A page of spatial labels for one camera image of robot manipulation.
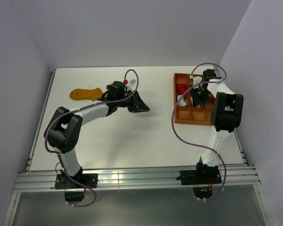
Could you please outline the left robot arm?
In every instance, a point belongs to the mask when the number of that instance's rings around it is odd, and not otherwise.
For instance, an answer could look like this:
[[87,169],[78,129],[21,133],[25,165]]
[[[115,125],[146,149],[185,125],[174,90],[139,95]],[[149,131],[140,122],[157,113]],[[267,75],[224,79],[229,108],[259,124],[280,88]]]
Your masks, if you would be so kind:
[[54,148],[62,166],[59,181],[70,188],[86,187],[90,179],[83,174],[78,163],[75,146],[78,143],[81,127],[95,119],[114,113],[118,108],[127,108],[131,113],[143,113],[150,108],[142,101],[137,91],[136,80],[114,81],[107,85],[107,91],[90,108],[70,110],[59,107],[45,133],[45,143]]

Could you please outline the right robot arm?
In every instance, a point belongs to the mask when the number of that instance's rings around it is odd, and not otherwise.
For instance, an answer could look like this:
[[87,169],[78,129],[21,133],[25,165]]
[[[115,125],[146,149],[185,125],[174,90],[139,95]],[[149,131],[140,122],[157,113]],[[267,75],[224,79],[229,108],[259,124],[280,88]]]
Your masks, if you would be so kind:
[[244,96],[231,91],[213,69],[205,70],[201,81],[193,78],[193,84],[195,87],[190,90],[192,106],[204,106],[209,101],[209,94],[215,99],[210,115],[212,130],[209,149],[200,157],[194,173],[196,181],[204,184],[217,174],[219,155],[226,139],[241,123]]

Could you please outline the white black striped sock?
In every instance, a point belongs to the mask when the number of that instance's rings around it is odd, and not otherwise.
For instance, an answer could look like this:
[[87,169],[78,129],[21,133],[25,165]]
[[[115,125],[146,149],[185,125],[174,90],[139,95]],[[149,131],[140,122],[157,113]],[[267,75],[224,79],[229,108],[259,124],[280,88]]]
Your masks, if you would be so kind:
[[187,104],[187,102],[185,101],[184,98],[178,99],[177,102],[178,102],[178,106],[183,106],[183,107],[187,107],[188,106],[188,104]]

